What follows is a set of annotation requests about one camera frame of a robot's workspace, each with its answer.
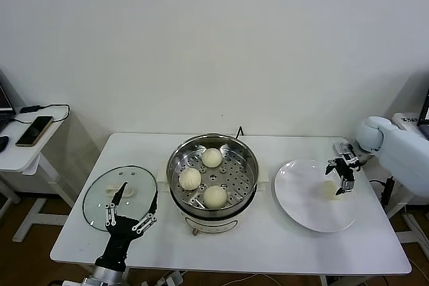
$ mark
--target stainless steel pot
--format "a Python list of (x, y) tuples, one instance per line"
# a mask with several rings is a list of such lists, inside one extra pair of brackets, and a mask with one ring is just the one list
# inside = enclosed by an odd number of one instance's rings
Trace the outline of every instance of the stainless steel pot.
[[(206, 149), (219, 149), (223, 161), (215, 168), (206, 167), (201, 155)], [(193, 167), (201, 173), (201, 185), (195, 190), (183, 190), (180, 173)], [(171, 154), (167, 163), (167, 179), (177, 205), (195, 218), (219, 220), (243, 211), (256, 192), (259, 168), (256, 156), (243, 142), (221, 134), (192, 137)], [(221, 209), (204, 206), (203, 195), (210, 186), (222, 186), (227, 192), (227, 204)]]

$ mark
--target steamed bun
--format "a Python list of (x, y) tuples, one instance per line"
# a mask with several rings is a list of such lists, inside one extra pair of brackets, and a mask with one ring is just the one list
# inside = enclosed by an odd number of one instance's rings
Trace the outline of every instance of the steamed bun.
[(207, 149), (201, 155), (203, 164), (206, 167), (217, 167), (222, 163), (222, 153), (218, 149)]
[(227, 203), (227, 192), (220, 186), (211, 186), (207, 188), (203, 198), (207, 208), (219, 209)]
[(189, 167), (180, 174), (179, 184), (185, 190), (196, 189), (201, 184), (201, 173), (197, 169)]

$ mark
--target wooden floor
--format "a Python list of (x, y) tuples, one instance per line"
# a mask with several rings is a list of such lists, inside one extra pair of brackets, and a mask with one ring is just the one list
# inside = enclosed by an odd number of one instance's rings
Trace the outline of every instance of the wooden floor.
[[(0, 285), (1, 286), (45, 286), (52, 280), (82, 281), (88, 273), (77, 265), (55, 263), (50, 260), (49, 253), (60, 233), (61, 227), (33, 226), (23, 243), (12, 242), (12, 237), (25, 218), (28, 210), (34, 203), (34, 198), (24, 198), (20, 204), (12, 205), (6, 215), (0, 220)], [(44, 208), (45, 213), (67, 214), (70, 208), (59, 199), (51, 199)], [(424, 217), (423, 210), (409, 210), (420, 226), (429, 235), (429, 221)], [(405, 222), (400, 215), (393, 217), (392, 226), (396, 231), (407, 230)], [(408, 257), (415, 261), (429, 275), (429, 262), (426, 260), (418, 244), (404, 245)], [(414, 266), (411, 274), (406, 276), (387, 276), (389, 286), (425, 285), (429, 283), (423, 278), (421, 272)], [(129, 282), (132, 286), (140, 286), (147, 281), (150, 286), (164, 275), (165, 271), (149, 269), (132, 270)], [(247, 277), (246, 274), (230, 273), (199, 273), (189, 272), (184, 276), (184, 286), (221, 286), (229, 281)], [(320, 285), (318, 277), (272, 275), (283, 286), (317, 286)], [(368, 286), (387, 286), (382, 277), (374, 277), (367, 281)], [(246, 281), (233, 285), (267, 285), (276, 284), (267, 277), (258, 275)]]

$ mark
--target white wall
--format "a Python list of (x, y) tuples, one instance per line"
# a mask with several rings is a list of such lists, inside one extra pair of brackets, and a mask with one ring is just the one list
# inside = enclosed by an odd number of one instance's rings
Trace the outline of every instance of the white wall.
[(428, 22), (427, 0), (0, 0), (0, 69), (70, 103), (48, 149), (81, 184), (114, 131), (348, 137), (416, 111)]

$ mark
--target glass lid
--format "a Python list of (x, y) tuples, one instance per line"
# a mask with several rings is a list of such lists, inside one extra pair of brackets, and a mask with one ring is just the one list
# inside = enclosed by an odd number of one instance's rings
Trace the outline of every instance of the glass lid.
[(148, 212), (157, 187), (148, 170), (134, 165), (117, 167), (99, 177), (88, 189), (82, 210), (85, 220), (96, 229), (107, 231), (106, 204), (112, 202), (114, 194), (127, 182), (117, 214), (141, 220)]

